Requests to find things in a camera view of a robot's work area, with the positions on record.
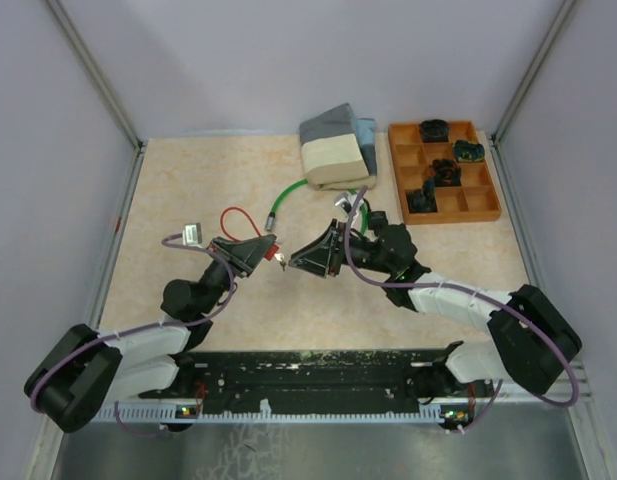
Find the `red cable seal lock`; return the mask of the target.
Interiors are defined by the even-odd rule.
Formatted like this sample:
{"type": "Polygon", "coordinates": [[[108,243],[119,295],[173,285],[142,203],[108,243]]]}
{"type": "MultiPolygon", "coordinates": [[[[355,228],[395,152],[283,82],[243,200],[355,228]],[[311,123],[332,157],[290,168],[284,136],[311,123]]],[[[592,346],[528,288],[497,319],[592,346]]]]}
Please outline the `red cable seal lock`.
{"type": "MultiPolygon", "coordinates": [[[[247,221],[249,222],[249,224],[251,225],[253,231],[256,233],[256,235],[258,237],[262,237],[263,234],[260,231],[260,229],[258,228],[257,224],[255,223],[255,221],[253,220],[252,216],[243,208],[238,207],[238,206],[229,206],[226,209],[224,209],[219,217],[219,225],[220,225],[220,229],[222,231],[222,233],[230,240],[232,241],[238,241],[238,238],[233,236],[232,234],[230,234],[226,228],[225,225],[225,219],[227,217],[227,215],[231,212],[237,212],[241,215],[243,215],[247,221]]],[[[273,259],[276,258],[276,255],[279,252],[279,247],[276,244],[273,244],[271,247],[268,248],[268,250],[266,251],[264,258],[268,261],[271,261],[273,259]]]]}

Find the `green cable lock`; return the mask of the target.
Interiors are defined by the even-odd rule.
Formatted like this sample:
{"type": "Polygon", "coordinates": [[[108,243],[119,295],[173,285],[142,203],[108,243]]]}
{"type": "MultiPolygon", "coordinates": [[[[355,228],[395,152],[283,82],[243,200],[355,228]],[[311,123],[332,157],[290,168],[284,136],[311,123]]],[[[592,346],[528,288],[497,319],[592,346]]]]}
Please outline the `green cable lock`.
{"type": "MultiPolygon", "coordinates": [[[[275,199],[275,201],[272,204],[272,207],[269,211],[269,214],[267,216],[266,222],[265,222],[265,226],[264,229],[267,233],[271,233],[274,230],[274,226],[275,226],[275,222],[276,222],[276,214],[281,206],[281,204],[284,202],[284,200],[294,191],[296,191],[297,189],[306,186],[308,184],[308,181],[306,179],[303,180],[299,180],[291,185],[289,185],[288,187],[286,187],[275,199]]],[[[360,233],[364,234],[367,232],[368,230],[368,224],[369,224],[369,213],[371,211],[370,208],[370,204],[367,200],[363,200],[361,206],[359,207],[359,212],[361,214],[361,230],[360,233]]]]}

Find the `black Kaijing padlock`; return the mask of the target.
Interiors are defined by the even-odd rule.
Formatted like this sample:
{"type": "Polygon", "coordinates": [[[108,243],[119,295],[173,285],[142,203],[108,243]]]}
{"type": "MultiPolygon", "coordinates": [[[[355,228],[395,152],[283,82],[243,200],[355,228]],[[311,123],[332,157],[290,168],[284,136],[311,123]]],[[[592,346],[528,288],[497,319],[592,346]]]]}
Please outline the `black Kaijing padlock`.
{"type": "Polygon", "coordinates": [[[385,211],[372,210],[367,214],[367,226],[376,236],[379,232],[389,225],[388,217],[385,211]]]}

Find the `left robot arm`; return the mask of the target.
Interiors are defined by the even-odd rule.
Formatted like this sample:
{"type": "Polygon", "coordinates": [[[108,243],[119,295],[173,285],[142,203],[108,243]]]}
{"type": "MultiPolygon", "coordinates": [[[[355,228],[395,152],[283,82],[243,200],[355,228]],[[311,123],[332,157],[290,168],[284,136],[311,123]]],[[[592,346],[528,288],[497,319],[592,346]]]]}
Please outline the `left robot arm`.
{"type": "Polygon", "coordinates": [[[102,408],[128,398],[165,389],[177,397],[189,394],[196,373],[180,355],[205,340],[238,279],[274,257],[277,238],[215,237],[202,251],[209,266],[197,281],[175,279],[164,287],[160,320],[108,334],[86,324],[71,327],[24,384],[31,408],[73,433],[102,408]]]}

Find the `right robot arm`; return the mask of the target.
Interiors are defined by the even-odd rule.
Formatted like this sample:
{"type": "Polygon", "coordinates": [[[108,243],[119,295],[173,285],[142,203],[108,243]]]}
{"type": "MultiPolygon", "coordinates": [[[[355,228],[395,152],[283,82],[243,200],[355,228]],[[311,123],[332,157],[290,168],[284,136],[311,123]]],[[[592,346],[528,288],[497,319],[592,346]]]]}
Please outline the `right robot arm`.
{"type": "Polygon", "coordinates": [[[379,286],[396,307],[441,315],[488,335],[485,342],[449,347],[434,372],[446,395],[477,380],[509,380],[544,399],[560,376],[577,380],[571,362],[581,339],[542,290],[525,284],[514,292],[494,291],[451,281],[417,261],[404,225],[384,225],[375,233],[370,240],[334,220],[293,253],[289,265],[323,278],[348,266],[364,282],[370,280],[366,271],[385,273],[379,286]]]}

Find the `folded grey beige cloth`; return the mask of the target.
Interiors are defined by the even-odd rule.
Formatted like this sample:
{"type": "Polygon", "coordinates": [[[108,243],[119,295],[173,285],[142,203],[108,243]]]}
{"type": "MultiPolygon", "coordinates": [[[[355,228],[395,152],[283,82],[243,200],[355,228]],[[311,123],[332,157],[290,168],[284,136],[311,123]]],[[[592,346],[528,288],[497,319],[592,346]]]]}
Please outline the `folded grey beige cloth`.
{"type": "Polygon", "coordinates": [[[377,181],[376,121],[343,103],[299,125],[302,169],[316,190],[373,188],[377,181]]]}

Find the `dark rolled item lower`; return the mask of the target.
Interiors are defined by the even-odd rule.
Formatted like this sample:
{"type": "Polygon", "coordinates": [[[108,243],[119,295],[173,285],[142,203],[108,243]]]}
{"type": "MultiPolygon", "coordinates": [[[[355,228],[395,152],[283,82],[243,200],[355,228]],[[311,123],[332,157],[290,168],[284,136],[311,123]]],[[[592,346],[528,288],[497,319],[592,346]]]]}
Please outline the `dark rolled item lower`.
{"type": "Polygon", "coordinates": [[[420,189],[408,192],[406,199],[410,213],[436,213],[437,203],[434,180],[427,178],[420,189]]]}

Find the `dark rolled item middle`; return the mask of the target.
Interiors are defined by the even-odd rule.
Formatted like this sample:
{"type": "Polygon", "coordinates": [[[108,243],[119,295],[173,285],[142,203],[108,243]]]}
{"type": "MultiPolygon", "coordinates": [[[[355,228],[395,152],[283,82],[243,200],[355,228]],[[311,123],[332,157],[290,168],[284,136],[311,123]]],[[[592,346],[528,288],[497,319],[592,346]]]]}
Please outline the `dark rolled item middle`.
{"type": "Polygon", "coordinates": [[[431,168],[436,187],[459,187],[461,185],[462,172],[455,160],[435,159],[431,168]]]}

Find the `wooden compartment tray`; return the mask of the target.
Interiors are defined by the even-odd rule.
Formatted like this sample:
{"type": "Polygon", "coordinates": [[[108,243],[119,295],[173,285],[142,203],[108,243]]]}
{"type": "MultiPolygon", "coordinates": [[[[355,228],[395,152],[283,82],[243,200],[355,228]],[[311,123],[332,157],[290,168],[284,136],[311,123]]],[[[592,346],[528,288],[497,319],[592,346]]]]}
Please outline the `wooden compartment tray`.
{"type": "Polygon", "coordinates": [[[501,216],[486,143],[471,121],[393,123],[388,142],[406,224],[490,222],[501,216]]]}

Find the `dark rolled item top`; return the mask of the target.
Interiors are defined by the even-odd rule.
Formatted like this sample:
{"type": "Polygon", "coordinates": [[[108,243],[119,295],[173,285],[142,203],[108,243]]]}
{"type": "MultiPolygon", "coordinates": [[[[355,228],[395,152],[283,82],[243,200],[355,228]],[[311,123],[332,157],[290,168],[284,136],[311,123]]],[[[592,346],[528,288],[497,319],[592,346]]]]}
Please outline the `dark rolled item top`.
{"type": "Polygon", "coordinates": [[[425,120],[419,124],[423,143],[445,143],[449,138],[449,124],[441,119],[425,120]]]}

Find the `dark rolled item right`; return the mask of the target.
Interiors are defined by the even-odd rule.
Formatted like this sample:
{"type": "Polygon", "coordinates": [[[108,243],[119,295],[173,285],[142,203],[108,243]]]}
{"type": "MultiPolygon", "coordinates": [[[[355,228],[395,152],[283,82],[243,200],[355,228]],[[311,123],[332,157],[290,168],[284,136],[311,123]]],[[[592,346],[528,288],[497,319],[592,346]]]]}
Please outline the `dark rolled item right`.
{"type": "Polygon", "coordinates": [[[485,159],[485,148],[479,142],[457,140],[452,145],[452,150],[459,163],[478,163],[485,159]]]}

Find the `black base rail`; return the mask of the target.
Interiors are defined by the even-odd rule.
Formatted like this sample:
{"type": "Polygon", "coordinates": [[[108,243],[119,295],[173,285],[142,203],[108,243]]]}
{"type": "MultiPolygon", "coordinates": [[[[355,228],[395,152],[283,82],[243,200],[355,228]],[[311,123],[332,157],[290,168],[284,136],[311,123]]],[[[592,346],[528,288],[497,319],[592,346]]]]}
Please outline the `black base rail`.
{"type": "Polygon", "coordinates": [[[198,400],[205,413],[417,413],[443,398],[490,396],[482,380],[463,384],[445,368],[450,347],[423,350],[189,352],[176,355],[173,384],[147,399],[198,400]]]}

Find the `aluminium frame post left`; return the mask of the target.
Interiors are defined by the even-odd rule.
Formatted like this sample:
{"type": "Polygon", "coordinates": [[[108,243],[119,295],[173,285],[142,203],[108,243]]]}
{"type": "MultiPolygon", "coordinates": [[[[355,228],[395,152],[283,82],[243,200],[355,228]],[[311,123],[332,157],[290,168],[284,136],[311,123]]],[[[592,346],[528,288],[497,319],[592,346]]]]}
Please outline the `aluminium frame post left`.
{"type": "Polygon", "coordinates": [[[139,150],[143,142],[137,134],[129,114],[88,48],[63,3],[58,0],[42,0],[41,4],[48,11],[58,31],[64,37],[68,47],[116,126],[130,145],[135,150],[139,150]]]}

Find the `aluminium frame post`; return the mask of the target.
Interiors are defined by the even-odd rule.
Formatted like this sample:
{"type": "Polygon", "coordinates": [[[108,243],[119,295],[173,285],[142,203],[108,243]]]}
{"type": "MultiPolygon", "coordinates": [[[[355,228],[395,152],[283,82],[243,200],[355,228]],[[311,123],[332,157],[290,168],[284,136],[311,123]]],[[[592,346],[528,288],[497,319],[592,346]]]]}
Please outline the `aluminium frame post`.
{"type": "Polygon", "coordinates": [[[116,126],[130,145],[135,150],[139,150],[143,142],[137,134],[129,114],[88,48],[63,3],[58,0],[42,0],[41,4],[48,11],[58,31],[64,37],[68,47],[116,126]]]}
{"type": "Polygon", "coordinates": [[[535,52],[528,68],[526,69],[519,85],[517,86],[512,99],[510,100],[504,114],[492,132],[490,139],[494,145],[503,141],[509,132],[512,123],[519,114],[529,92],[542,71],[542,68],[560,37],[566,31],[571,22],[580,1],[564,0],[560,3],[555,17],[553,18],[545,36],[543,37],[537,51],[535,52]]]}

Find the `aluminium frame post right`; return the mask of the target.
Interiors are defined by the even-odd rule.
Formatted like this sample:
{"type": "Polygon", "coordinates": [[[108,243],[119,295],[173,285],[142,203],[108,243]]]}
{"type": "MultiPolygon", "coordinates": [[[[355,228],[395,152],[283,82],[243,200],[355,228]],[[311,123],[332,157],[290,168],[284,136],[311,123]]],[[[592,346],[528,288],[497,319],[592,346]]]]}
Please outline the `aluminium frame post right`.
{"type": "Polygon", "coordinates": [[[566,31],[571,22],[580,1],[564,0],[560,3],[555,17],[553,18],[545,36],[543,37],[537,51],[535,52],[528,68],[526,69],[519,85],[517,86],[512,99],[510,100],[504,114],[492,132],[490,139],[494,145],[503,141],[509,132],[512,123],[519,114],[529,92],[542,71],[542,68],[560,37],[566,31]]]}

